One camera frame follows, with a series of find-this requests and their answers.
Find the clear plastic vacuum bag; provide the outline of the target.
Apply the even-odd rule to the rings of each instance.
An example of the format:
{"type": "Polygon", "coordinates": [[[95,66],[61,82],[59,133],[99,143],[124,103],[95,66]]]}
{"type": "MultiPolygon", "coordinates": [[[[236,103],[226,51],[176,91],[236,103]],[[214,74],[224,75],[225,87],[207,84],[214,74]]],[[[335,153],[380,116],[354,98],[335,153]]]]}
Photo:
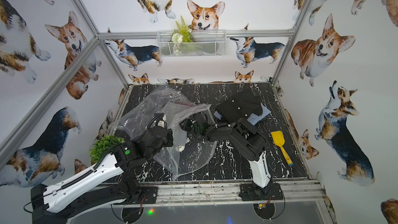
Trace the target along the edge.
{"type": "Polygon", "coordinates": [[[163,147],[153,159],[163,165],[172,180],[193,173],[209,163],[217,143],[199,139],[179,124],[195,113],[204,113],[208,123],[214,124],[209,104],[194,104],[180,91],[169,86],[158,86],[132,110],[111,123],[111,127],[124,131],[133,139],[144,133],[155,113],[165,113],[167,128],[173,132],[173,146],[163,147]]]}

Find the black shirt white buttons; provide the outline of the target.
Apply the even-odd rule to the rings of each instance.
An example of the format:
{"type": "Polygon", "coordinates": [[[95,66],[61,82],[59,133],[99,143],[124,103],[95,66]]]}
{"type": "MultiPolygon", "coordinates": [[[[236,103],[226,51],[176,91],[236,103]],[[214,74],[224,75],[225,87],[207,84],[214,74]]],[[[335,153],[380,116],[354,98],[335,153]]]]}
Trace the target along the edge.
{"type": "Polygon", "coordinates": [[[224,107],[227,110],[236,110],[239,107],[243,112],[243,110],[249,109],[250,107],[255,109],[256,105],[260,103],[262,103],[260,96],[255,95],[251,90],[245,90],[226,99],[215,108],[215,111],[220,111],[224,107]]]}

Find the light blue shirt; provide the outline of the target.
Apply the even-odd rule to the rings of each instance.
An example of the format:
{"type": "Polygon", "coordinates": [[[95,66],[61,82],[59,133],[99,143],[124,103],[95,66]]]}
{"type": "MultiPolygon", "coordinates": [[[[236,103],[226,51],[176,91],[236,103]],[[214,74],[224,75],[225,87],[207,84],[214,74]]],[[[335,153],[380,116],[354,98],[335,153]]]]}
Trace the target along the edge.
{"type": "Polygon", "coordinates": [[[256,125],[270,113],[271,111],[265,105],[260,103],[259,105],[256,105],[255,109],[250,107],[249,109],[243,110],[243,112],[239,109],[239,107],[236,110],[227,110],[224,107],[220,111],[215,111],[214,116],[217,119],[227,123],[237,122],[239,119],[244,118],[250,124],[256,125]]]}

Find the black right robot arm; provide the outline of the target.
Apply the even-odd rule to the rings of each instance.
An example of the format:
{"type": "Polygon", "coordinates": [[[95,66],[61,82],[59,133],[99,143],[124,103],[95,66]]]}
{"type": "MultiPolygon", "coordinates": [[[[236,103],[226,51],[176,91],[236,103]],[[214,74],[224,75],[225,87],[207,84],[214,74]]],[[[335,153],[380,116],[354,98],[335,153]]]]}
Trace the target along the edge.
{"type": "Polygon", "coordinates": [[[254,184],[262,189],[266,188],[272,176],[265,158],[266,138],[259,129],[244,118],[234,123],[221,124],[209,124],[206,120],[204,115],[197,113],[183,120],[179,126],[207,142],[230,141],[240,155],[249,161],[254,184]]]}

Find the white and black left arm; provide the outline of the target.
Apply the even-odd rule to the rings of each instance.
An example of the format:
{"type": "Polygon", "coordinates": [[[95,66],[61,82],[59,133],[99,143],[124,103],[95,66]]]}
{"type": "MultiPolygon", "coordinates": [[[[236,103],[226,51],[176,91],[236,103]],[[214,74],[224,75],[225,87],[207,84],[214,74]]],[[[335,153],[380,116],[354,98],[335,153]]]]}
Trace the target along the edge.
{"type": "Polygon", "coordinates": [[[31,189],[31,211],[34,224],[66,224],[69,220],[97,208],[125,201],[145,201],[145,194],[135,179],[97,189],[115,176],[140,167],[173,146],[173,132],[167,127],[164,113],[157,113],[143,134],[130,141],[111,146],[98,163],[54,185],[39,184],[31,189]]]}

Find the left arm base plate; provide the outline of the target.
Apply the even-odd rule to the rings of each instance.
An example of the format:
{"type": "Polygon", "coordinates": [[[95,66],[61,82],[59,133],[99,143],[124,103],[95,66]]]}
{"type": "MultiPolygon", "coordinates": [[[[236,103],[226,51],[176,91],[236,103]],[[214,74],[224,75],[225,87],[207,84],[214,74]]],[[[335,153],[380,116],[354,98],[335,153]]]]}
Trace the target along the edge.
{"type": "Polygon", "coordinates": [[[155,204],[158,195],[158,187],[143,187],[136,188],[129,193],[125,201],[116,203],[116,205],[141,205],[141,204],[155,204]]]}

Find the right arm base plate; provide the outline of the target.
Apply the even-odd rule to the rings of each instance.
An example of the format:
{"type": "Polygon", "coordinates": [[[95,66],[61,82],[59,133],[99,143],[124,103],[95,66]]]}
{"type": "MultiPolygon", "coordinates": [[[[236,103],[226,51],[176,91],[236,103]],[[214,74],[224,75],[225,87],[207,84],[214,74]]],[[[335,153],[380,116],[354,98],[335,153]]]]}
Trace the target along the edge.
{"type": "Polygon", "coordinates": [[[268,201],[268,200],[283,200],[284,195],[280,184],[270,182],[265,188],[261,188],[258,185],[251,184],[240,184],[238,196],[242,201],[268,201]]]}

